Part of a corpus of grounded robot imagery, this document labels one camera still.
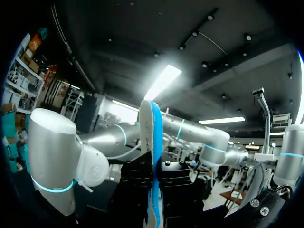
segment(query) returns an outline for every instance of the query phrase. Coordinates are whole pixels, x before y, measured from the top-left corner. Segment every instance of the white cable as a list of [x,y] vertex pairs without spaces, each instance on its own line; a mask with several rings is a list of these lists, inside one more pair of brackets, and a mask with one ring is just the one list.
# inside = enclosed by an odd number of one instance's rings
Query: white cable
[[133,151],[135,151],[141,144],[139,143],[138,145],[136,145],[135,147],[133,147],[131,150],[129,150],[128,152],[124,153],[124,154],[121,154],[121,155],[118,155],[118,156],[115,156],[115,157],[106,157],[107,159],[119,159],[119,158],[122,158],[130,153],[132,153]]

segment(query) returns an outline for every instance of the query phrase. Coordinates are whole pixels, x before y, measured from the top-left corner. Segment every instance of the screw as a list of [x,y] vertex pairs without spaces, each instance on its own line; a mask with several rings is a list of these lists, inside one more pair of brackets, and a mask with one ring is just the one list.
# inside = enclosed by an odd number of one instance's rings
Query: screw
[[260,210],[260,214],[262,216],[267,216],[269,214],[269,208],[268,207],[262,207]]
[[258,201],[257,199],[253,199],[251,200],[250,205],[254,208],[257,208],[260,205],[260,201]]

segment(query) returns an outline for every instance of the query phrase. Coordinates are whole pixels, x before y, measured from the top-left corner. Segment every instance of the ceiling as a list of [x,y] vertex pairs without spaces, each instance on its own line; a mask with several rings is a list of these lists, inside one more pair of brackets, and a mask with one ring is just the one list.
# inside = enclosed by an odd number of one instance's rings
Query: ceiling
[[[255,1],[65,0],[56,10],[95,92],[139,106],[171,64],[182,74],[155,99],[162,110],[193,121],[241,115],[245,122],[212,127],[235,137],[261,137],[264,121],[251,91],[263,87],[274,114],[291,113],[295,121],[301,91],[297,52]],[[191,36],[196,30],[222,50]],[[211,65],[203,68],[202,61]]]

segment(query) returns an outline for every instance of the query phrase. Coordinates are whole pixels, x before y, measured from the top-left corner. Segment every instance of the shelf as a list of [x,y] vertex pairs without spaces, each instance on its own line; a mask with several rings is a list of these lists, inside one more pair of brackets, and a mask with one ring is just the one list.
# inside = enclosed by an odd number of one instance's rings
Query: shelf
[[24,110],[24,109],[18,108],[18,107],[17,107],[17,112],[25,113],[25,114],[29,114],[29,115],[32,113],[32,111],[30,111],[30,110]]
[[28,94],[30,97],[37,97],[36,94],[33,94],[33,93],[31,93],[30,91],[28,91],[28,90],[22,88],[21,86],[16,85],[15,83],[9,81],[8,79],[6,79],[6,83],[9,84],[9,85],[11,85],[12,87],[14,87],[14,88],[16,88],[16,89],[22,91],[22,92]]
[[31,75],[38,78],[40,81],[43,81],[43,79],[36,74],[31,68],[29,68],[18,56],[16,57],[16,61],[24,68],[26,69]]

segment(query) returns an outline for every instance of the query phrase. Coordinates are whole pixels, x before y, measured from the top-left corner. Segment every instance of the fluorescent light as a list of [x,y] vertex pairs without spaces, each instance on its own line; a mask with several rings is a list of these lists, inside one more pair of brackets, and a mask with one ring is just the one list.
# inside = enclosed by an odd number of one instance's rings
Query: fluorescent light
[[120,102],[115,101],[115,100],[112,100],[112,102],[115,103],[115,104],[121,105],[121,106],[123,106],[123,107],[129,108],[129,109],[131,109],[131,110],[134,110],[134,111],[137,111],[137,112],[138,112],[138,109],[137,109],[137,108],[133,108],[133,107],[131,107],[131,106],[128,106],[128,105],[123,104],[123,103],[120,103]]
[[181,70],[171,65],[167,65],[163,72],[155,80],[151,88],[148,90],[144,100],[153,100],[160,94],[165,88],[170,85],[181,74]]
[[232,118],[224,118],[224,119],[216,119],[216,120],[201,120],[200,124],[221,124],[221,123],[232,123],[232,122],[241,122],[245,121],[245,118],[240,117],[232,117]]
[[260,146],[255,146],[255,145],[246,145],[246,149],[252,149],[252,150],[259,150]]
[[304,115],[304,64],[300,53],[299,53],[299,58],[301,65],[301,97],[300,97],[299,111],[295,120],[295,124],[300,124]]
[[269,135],[284,135],[284,132],[271,132]]

